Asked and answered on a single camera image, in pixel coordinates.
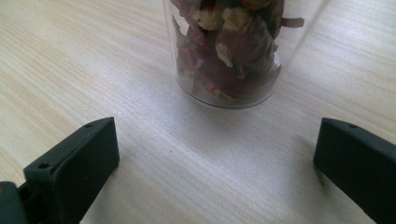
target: light wood tabletop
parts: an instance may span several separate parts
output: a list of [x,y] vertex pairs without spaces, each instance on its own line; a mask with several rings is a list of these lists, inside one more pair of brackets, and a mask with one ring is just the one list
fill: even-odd
[[287,0],[281,79],[246,109],[177,84],[161,0],[0,1],[0,180],[114,117],[120,166],[81,223],[374,223],[314,168],[321,119],[396,143],[396,1]]

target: wood grain surface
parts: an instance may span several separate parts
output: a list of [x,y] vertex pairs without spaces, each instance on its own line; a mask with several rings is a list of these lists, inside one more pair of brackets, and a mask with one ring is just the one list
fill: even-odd
[[114,117],[120,167],[81,223],[374,223],[313,166],[323,117],[396,143],[396,2],[287,0],[274,94],[178,85],[161,0],[0,1],[0,180]]

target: plastic container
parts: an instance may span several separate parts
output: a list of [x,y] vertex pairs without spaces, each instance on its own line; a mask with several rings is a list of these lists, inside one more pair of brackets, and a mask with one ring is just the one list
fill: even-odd
[[163,0],[179,85],[220,107],[247,107],[271,95],[281,65],[276,56],[285,1]]

